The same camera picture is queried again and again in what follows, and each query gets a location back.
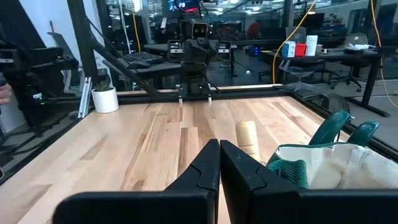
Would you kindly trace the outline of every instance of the cable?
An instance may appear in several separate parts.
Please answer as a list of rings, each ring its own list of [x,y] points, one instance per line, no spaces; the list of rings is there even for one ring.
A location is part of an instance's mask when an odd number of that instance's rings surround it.
[[[379,44],[379,47],[381,47],[381,38],[380,38],[380,34],[379,34],[379,29],[377,28],[377,24],[376,24],[376,13],[374,12],[374,2],[373,2],[373,0],[370,0],[370,2],[371,2],[373,27],[374,27],[374,30],[376,31],[377,43]],[[386,85],[386,80],[384,79],[382,66],[383,66],[383,61],[380,60],[380,75],[381,75],[381,80],[383,82],[384,91],[386,92],[386,96],[387,96],[388,100],[390,101],[390,103],[392,105],[394,105],[396,108],[398,108],[398,105],[396,105],[393,102],[393,100],[391,99],[391,96],[388,94],[388,89],[387,89],[387,85]]]
[[[122,5],[121,0],[118,0],[118,3],[119,3],[119,10],[120,10],[120,20],[122,21],[122,27],[123,27],[124,35],[126,36],[126,40],[127,40],[127,48],[129,49],[129,54],[131,54],[130,40],[129,40],[129,37],[127,35],[126,21],[124,20],[123,5]]]
[[[314,0],[310,6],[310,8],[307,10],[307,12],[304,14],[304,16],[302,17],[301,21],[298,23],[297,27],[293,30],[293,32],[283,41],[283,43],[279,46],[279,48],[277,49],[277,51],[275,52],[275,56],[274,59],[272,61],[272,83],[276,84],[275,81],[275,62],[276,62],[276,58],[279,54],[280,49],[282,48],[282,46],[294,35],[294,33],[296,33],[297,29],[301,26],[301,24],[304,22],[305,18],[307,17],[308,13],[311,11],[312,7],[315,5],[316,1]]]
[[[132,10],[132,21],[133,21],[133,24],[134,24],[134,31],[136,33],[138,52],[141,52],[141,44],[139,42],[139,36],[138,36],[138,31],[137,31],[137,22],[136,22],[136,14],[134,13],[134,10]]]

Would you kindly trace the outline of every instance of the wooden tabletop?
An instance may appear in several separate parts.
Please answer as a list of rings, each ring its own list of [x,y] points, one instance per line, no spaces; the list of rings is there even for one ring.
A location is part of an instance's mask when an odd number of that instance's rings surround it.
[[[78,192],[163,190],[209,139],[236,144],[238,121],[256,123],[265,162],[279,144],[308,143],[323,119],[288,96],[92,112],[0,186],[0,223],[49,223],[57,204]],[[218,223],[229,223],[222,188]]]

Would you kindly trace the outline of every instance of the green bag handle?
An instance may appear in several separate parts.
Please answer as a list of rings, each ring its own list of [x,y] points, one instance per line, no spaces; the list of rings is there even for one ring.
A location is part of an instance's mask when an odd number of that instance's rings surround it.
[[[374,132],[379,127],[379,123],[368,121],[359,125],[356,130],[348,138],[347,142],[357,144],[359,146],[368,146]]]
[[[350,119],[347,111],[339,110],[326,119],[311,138],[309,145],[331,143]]]

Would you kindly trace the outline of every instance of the wooden cylinder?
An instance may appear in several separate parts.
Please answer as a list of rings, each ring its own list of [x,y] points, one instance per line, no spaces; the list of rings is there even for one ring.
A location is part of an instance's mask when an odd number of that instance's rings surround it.
[[[238,122],[235,124],[238,147],[258,162],[261,161],[259,141],[254,121]]]

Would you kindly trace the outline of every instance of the person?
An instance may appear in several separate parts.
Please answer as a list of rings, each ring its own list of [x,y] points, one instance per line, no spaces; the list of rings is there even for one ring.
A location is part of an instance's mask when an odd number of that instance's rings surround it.
[[[11,86],[5,84],[4,86],[0,86],[0,106],[8,104],[11,99],[12,89]]]

